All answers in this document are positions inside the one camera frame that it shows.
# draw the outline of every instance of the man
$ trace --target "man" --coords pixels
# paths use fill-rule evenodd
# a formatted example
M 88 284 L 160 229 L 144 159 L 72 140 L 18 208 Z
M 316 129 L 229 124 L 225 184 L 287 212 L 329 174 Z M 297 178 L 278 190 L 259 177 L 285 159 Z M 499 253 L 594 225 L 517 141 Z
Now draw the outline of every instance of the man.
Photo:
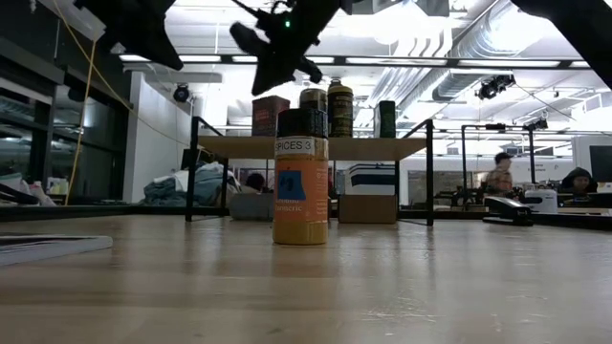
M 506 197 L 513 191 L 512 163 L 512 156 L 508 153 L 495 156 L 495 169 L 487 176 L 487 196 Z
M 571 193 L 577 196 L 585 196 L 587 193 L 597 192 L 597 183 L 591 177 L 589 171 L 576 167 L 561 182 L 559 193 Z

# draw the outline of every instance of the black lid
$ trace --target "black lid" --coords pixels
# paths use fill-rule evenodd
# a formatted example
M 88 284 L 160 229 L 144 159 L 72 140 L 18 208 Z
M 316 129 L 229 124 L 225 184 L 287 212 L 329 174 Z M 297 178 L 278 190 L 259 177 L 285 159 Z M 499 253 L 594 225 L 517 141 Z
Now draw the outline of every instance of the black lid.
M 276 137 L 327 138 L 327 114 L 316 109 L 289 109 L 278 114 Z

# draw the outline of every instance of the blue label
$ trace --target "blue label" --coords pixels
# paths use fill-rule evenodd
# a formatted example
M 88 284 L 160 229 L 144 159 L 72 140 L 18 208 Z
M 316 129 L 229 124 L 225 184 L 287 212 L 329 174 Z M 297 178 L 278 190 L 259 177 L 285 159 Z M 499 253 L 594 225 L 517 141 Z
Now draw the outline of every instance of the blue label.
M 279 200 L 305 201 L 306 194 L 302 186 L 302 172 L 280 171 L 276 192 Z

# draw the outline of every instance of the black stapler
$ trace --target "black stapler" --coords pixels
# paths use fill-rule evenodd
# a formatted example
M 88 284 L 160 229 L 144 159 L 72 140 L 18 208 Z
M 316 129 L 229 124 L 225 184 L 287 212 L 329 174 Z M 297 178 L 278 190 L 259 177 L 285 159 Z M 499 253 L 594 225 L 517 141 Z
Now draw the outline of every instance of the black stapler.
M 515 200 L 504 197 L 486 197 L 485 206 L 489 209 L 489 216 L 482 221 L 490 224 L 511 226 L 533 226 L 531 209 Z

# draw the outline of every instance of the yellow cable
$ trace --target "yellow cable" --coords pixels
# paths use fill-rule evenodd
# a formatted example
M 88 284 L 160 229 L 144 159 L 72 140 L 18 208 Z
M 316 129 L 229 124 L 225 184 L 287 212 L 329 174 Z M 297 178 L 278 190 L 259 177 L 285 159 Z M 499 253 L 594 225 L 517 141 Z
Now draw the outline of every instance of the yellow cable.
M 174 139 L 172 137 L 170 137 L 169 135 L 167 135 L 166 133 L 154 128 L 151 124 L 147 123 L 144 119 L 142 119 L 140 116 L 138 116 L 138 114 L 134 111 L 134 109 L 132 109 L 126 102 L 125 100 L 123 100 L 123 98 L 117 94 L 117 92 L 115 92 L 115 89 L 113 89 L 111 87 L 111 85 L 108 83 L 108 81 L 106 80 L 106 78 L 102 75 L 102 73 L 98 70 L 98 68 L 96 67 L 96 65 L 94 64 L 93 61 L 93 57 L 90 58 L 90 56 L 85 52 L 85 49 L 83 48 L 83 46 L 80 44 L 80 42 L 77 39 L 77 36 L 75 35 L 75 32 L 73 31 L 73 29 L 70 27 L 70 24 L 68 24 L 68 20 L 66 20 L 66 17 L 64 16 L 64 13 L 62 12 L 62 10 L 59 8 L 59 5 L 57 4 L 57 0 L 53 0 L 54 1 L 54 5 L 55 5 L 55 10 L 57 11 L 57 13 L 59 14 L 59 17 L 61 18 L 62 22 L 64 23 L 64 26 L 66 27 L 66 29 L 68 30 L 68 33 L 70 34 L 70 36 L 73 38 L 73 40 L 75 41 L 76 45 L 78 46 L 78 48 L 80 49 L 81 53 L 83 54 L 83 56 L 85 56 L 85 58 L 87 59 L 87 62 L 89 62 L 90 66 L 93 68 L 93 70 L 96 72 L 96 74 L 99 76 L 100 80 L 102 80 L 102 83 L 104 83 L 104 85 L 110 90 L 111 94 L 113 95 L 113 97 L 115 97 L 126 109 L 127 111 L 130 113 L 130 115 L 136 116 L 136 118 L 141 121 L 142 123 L 144 123 L 144 125 L 146 125 L 147 127 L 151 128 L 151 130 L 153 130 L 154 132 L 166 137 L 167 139 L 171 139 L 174 140 L 180 144 L 183 144 L 187 147 L 189 147 L 188 143 L 179 141 L 177 139 Z
M 97 41 L 94 41 L 94 43 L 92 44 L 92 54 L 89 58 L 89 72 L 87 73 L 87 83 L 85 84 L 85 99 L 83 100 L 83 107 L 80 111 L 80 125 L 78 126 L 78 139 L 76 140 L 75 162 L 73 163 L 73 173 L 70 175 L 70 182 L 68 183 L 68 192 L 66 193 L 66 200 L 64 201 L 64 205 L 68 205 L 68 201 L 70 200 L 70 193 L 73 190 L 73 182 L 75 181 L 75 173 L 77 172 L 78 156 L 80 156 L 80 141 L 83 137 L 85 111 L 87 110 L 87 99 L 89 98 L 89 89 L 92 84 L 94 56 L 96 56 L 97 43 Z

